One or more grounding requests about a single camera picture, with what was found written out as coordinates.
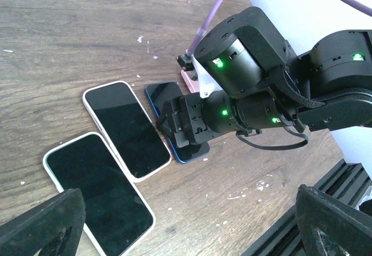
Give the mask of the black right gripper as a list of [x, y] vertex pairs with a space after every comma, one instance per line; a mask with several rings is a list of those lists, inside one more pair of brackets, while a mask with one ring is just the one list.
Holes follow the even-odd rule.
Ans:
[[299, 89], [298, 57], [260, 8], [219, 23], [197, 44], [194, 59], [219, 90], [164, 102], [156, 127], [177, 147], [229, 132], [246, 142], [251, 133], [275, 127], [294, 127], [301, 136], [305, 127], [298, 111], [324, 106]]

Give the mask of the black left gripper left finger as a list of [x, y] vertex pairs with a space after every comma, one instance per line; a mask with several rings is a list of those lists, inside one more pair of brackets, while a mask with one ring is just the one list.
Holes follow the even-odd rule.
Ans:
[[76, 255], [85, 222], [80, 189], [67, 189], [1, 225], [1, 255]]

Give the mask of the dark blue phone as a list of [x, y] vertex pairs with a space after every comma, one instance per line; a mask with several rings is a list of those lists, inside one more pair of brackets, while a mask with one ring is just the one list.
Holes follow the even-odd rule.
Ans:
[[[165, 101], [183, 95], [180, 87], [176, 82], [161, 82], [149, 84], [145, 87], [145, 94], [149, 100], [156, 118], [161, 115], [163, 104]], [[196, 160], [197, 158], [203, 157], [210, 151], [208, 143], [203, 143], [201, 145], [189, 145], [186, 147], [178, 148], [173, 145], [172, 141], [168, 137], [166, 137], [166, 140], [175, 159], [181, 164], [186, 164], [193, 160]]]

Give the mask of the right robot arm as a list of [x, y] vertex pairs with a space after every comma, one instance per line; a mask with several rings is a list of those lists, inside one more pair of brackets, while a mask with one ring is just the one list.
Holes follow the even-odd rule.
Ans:
[[266, 150], [292, 150], [327, 129], [347, 162], [371, 163], [371, 0], [251, 0], [209, 30], [222, 1], [177, 59], [198, 90], [159, 106], [172, 146], [281, 127], [300, 142]]

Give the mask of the pink phone case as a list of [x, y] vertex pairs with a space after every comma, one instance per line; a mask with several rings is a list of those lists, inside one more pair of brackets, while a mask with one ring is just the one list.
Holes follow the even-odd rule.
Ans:
[[194, 71], [184, 71], [184, 70], [181, 70], [181, 76], [188, 88], [188, 90], [191, 92], [191, 93], [196, 93], [196, 92], [199, 92], [199, 81], [198, 79], [196, 80], [192, 80], [191, 77], [189, 76], [188, 73], [195, 73]]

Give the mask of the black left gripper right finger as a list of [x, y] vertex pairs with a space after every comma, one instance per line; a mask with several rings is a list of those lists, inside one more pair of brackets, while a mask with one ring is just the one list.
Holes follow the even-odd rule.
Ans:
[[371, 255], [371, 216], [300, 185], [296, 218], [306, 255]]

